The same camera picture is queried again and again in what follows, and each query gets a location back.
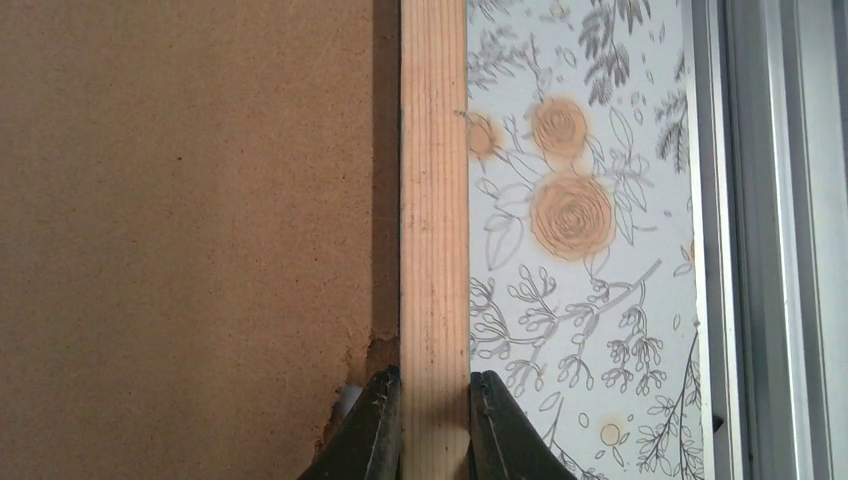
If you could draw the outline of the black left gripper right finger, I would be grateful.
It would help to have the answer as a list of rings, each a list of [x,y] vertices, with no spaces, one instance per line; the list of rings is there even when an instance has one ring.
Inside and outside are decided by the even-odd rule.
[[[470,375],[469,406],[473,479],[576,480],[546,446],[496,372]]]

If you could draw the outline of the brown cardboard backing board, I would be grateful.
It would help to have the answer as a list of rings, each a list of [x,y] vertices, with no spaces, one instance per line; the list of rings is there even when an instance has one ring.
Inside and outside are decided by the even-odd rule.
[[[395,1],[1,5],[1,475],[294,479],[396,337]]]

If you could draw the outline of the sunflower photo print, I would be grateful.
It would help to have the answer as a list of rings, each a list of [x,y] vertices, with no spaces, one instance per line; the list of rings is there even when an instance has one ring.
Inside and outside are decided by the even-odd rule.
[[[344,420],[362,394],[363,388],[355,384],[345,384],[338,392],[334,413],[339,420]]]

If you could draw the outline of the teal wooden picture frame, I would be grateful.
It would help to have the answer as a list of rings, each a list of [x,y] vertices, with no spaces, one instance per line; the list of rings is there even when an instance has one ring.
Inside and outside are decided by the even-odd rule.
[[[401,470],[466,479],[469,253],[466,5],[401,5]]]

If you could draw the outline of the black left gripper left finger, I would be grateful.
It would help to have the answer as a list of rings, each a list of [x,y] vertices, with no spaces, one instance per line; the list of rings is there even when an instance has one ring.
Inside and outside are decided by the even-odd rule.
[[[374,373],[349,415],[299,480],[393,480],[401,452],[401,378]]]

